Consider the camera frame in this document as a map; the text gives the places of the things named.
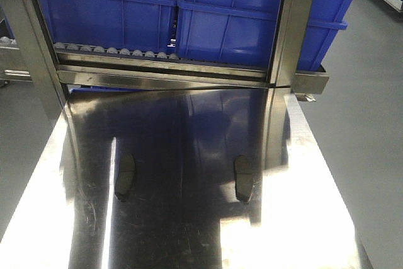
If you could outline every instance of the stainless steel frame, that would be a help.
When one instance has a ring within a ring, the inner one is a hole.
[[[277,42],[268,74],[277,87],[290,86],[297,70],[313,0],[283,0]]]
[[[37,0],[0,0],[22,58],[39,92],[45,112],[54,125],[67,98],[66,87],[59,82],[53,50]]]
[[[66,51],[56,53],[37,0],[0,0],[0,3],[11,23],[25,63],[25,68],[18,59],[14,61],[17,66],[3,65],[0,78],[31,78],[40,92],[49,118],[54,121],[66,100],[65,84],[142,89],[290,87],[312,0],[282,1],[276,47],[267,71],[231,65],[211,66],[193,61],[133,59]],[[0,51],[9,53],[6,60],[10,60],[11,53],[17,54],[16,49]]]

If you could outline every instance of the metal bracket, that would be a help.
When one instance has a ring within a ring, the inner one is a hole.
[[[297,71],[292,83],[292,89],[294,93],[322,94],[328,80],[329,75],[326,71]]]

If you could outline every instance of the metal post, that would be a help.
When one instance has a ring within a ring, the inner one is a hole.
[[[283,0],[268,81],[291,86],[304,42],[313,0]]]
[[[67,97],[55,65],[57,56],[49,37],[38,0],[0,0],[20,47],[39,97],[52,125],[60,115]]]

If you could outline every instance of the gray floor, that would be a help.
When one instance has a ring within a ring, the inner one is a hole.
[[[375,269],[403,264],[403,14],[355,0],[324,65],[331,80],[302,103]],[[50,134],[30,83],[0,89],[0,237]]]
[[[330,81],[301,103],[376,269],[403,267],[403,13],[354,0],[323,65]]]

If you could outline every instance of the stainless steel table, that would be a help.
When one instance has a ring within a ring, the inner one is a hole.
[[[133,182],[117,199],[128,157]],[[294,95],[226,89],[72,93],[0,268],[371,265]]]

